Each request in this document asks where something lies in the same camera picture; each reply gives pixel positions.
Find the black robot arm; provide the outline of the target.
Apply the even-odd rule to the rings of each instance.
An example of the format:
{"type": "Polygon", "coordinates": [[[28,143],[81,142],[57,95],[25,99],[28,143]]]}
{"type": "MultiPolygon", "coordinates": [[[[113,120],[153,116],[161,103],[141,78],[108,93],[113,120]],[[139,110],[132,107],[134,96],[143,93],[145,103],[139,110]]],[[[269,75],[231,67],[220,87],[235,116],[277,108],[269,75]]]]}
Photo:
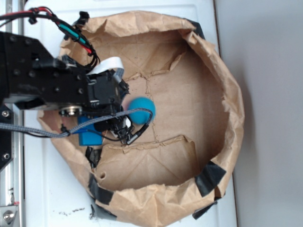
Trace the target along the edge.
{"type": "Polygon", "coordinates": [[[131,122],[119,116],[129,92],[123,74],[119,57],[91,69],[68,55],[54,58],[37,39],[0,34],[0,101],[20,110],[56,110],[64,117],[110,115],[110,120],[95,123],[95,129],[124,139],[131,122]]]}

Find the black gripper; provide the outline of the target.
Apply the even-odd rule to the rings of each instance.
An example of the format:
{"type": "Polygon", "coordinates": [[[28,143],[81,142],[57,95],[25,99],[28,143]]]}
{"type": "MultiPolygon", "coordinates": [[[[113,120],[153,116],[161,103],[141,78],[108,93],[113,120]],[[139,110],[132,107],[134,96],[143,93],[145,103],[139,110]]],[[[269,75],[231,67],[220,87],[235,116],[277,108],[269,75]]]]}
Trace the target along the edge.
{"type": "Polygon", "coordinates": [[[112,119],[94,123],[94,128],[98,132],[111,131],[114,136],[123,140],[130,133],[126,125],[126,116],[116,116],[122,112],[122,101],[129,93],[129,86],[122,79],[119,79],[116,71],[106,70],[99,74],[90,74],[88,79],[89,116],[99,118],[111,115],[112,119]]]}

